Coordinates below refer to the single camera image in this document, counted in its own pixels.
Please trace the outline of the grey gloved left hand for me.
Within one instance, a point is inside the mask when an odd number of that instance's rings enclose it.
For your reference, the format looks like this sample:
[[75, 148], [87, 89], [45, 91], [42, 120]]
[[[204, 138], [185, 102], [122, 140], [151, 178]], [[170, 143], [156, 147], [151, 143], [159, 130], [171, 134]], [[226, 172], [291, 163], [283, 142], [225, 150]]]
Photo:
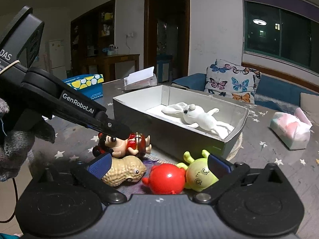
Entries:
[[18, 175], [35, 139], [55, 142], [55, 130], [45, 120], [38, 122], [31, 131], [5, 131], [1, 121], [1, 181]]

